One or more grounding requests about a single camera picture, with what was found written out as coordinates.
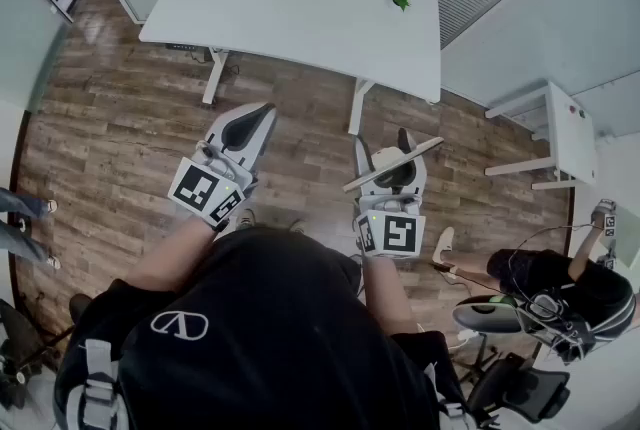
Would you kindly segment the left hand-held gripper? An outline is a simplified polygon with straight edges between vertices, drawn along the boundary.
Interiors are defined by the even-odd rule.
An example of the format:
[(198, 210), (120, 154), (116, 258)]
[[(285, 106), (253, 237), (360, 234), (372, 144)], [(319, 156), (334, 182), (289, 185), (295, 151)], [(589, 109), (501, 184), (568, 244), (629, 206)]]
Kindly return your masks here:
[(207, 131), (214, 151), (209, 165), (183, 157), (168, 198), (223, 231), (257, 184), (254, 168), (277, 119), (272, 103), (250, 103), (220, 114)]

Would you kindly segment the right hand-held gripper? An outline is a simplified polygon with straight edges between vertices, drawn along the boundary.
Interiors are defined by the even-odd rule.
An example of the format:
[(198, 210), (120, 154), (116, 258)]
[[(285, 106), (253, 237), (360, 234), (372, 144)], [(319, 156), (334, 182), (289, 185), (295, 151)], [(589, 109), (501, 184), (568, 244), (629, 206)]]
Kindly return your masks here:
[[(398, 147), (386, 147), (372, 154), (364, 139), (354, 138), (356, 177), (377, 172), (380, 184), (391, 177), (390, 164), (413, 152), (417, 142), (405, 128), (398, 131)], [(422, 192), (427, 181), (424, 158), (418, 155), (398, 168), (399, 187), (379, 187), (369, 181), (356, 200), (353, 229), (364, 257), (407, 259), (420, 253), (426, 218), (420, 214)]]

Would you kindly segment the person's left forearm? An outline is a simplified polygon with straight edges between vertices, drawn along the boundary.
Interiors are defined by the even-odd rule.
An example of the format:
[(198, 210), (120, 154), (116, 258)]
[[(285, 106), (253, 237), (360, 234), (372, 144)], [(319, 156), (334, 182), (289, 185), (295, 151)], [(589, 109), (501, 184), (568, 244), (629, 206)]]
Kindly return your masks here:
[(134, 265), (124, 281), (147, 291), (177, 292), (211, 249), (218, 232), (192, 216)]

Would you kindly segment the person's right forearm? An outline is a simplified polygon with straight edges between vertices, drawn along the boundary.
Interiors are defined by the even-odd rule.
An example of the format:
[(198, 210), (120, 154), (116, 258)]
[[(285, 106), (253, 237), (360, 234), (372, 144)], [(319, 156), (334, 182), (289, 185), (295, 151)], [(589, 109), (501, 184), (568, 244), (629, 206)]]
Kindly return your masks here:
[(396, 265), (389, 258), (364, 258), (366, 306), (387, 335), (420, 331)]

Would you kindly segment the white desk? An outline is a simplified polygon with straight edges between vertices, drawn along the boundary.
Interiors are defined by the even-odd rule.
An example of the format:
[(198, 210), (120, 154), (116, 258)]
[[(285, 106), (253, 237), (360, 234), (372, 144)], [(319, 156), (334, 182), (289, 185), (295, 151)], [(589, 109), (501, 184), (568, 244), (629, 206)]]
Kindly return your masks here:
[(158, 0), (140, 32), (179, 43), (296, 62), (355, 78), (349, 131), (381, 85), (436, 103), (441, 96), (437, 0)]

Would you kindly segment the small white side table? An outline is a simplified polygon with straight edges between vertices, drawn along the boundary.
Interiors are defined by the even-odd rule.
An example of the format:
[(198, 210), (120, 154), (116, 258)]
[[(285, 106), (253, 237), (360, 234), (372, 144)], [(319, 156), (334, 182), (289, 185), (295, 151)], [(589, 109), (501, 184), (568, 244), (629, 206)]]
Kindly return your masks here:
[[(488, 119), (505, 115), (536, 100), (544, 102), (547, 127), (536, 133), (549, 144), (549, 155), (543, 158), (489, 167), (485, 170), (488, 177), (552, 169), (556, 173), (554, 181), (538, 182), (531, 185), (534, 190), (553, 190), (575, 188), (581, 184), (594, 185), (597, 181), (598, 159), (595, 145), (594, 126), (591, 115), (572, 97), (554, 83), (548, 81), (544, 86), (519, 97), (512, 97), (487, 110)], [(568, 106), (575, 107), (570, 113)], [(579, 111), (585, 112), (581, 118)]]

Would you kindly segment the person's black shirt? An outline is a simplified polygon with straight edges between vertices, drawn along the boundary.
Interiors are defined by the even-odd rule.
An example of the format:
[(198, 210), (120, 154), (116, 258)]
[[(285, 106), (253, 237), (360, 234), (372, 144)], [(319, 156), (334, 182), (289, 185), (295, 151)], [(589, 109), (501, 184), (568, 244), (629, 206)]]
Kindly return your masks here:
[(438, 331), (387, 335), (363, 265), (299, 233), (215, 239), (177, 291), (117, 279), (58, 371), (62, 430), (477, 430)]

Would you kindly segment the grey office chair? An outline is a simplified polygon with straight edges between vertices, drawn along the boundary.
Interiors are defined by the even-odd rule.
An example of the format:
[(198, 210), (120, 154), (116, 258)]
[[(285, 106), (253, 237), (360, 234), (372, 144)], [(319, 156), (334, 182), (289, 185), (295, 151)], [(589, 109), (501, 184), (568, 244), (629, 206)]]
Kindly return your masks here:
[(453, 308), (453, 320), (464, 330), (481, 337), (473, 363), (454, 360), (455, 365), (465, 370), (459, 379), (461, 383), (474, 386), (484, 374), (484, 368), (501, 356), (495, 346), (488, 345), (490, 335), (515, 335), (523, 331), (517, 309), (515, 300), (503, 295), (470, 297)]

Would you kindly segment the black office chair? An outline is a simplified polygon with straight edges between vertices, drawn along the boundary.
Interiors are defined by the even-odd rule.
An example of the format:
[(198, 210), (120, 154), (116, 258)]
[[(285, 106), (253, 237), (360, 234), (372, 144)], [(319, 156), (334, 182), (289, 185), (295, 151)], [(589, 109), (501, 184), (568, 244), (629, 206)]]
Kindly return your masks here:
[(483, 415), (506, 408), (537, 424), (555, 417), (564, 407), (570, 396), (569, 379), (568, 372), (538, 370), (523, 357), (509, 353), (481, 373), (467, 403)]

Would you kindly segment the black chair base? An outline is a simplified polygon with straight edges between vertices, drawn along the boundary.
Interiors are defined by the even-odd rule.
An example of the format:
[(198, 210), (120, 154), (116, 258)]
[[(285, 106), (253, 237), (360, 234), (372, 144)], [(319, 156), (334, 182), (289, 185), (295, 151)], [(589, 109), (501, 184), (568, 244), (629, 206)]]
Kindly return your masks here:
[(23, 409), (29, 381), (45, 366), (56, 369), (60, 352), (47, 346), (28, 319), (0, 299), (0, 405)]

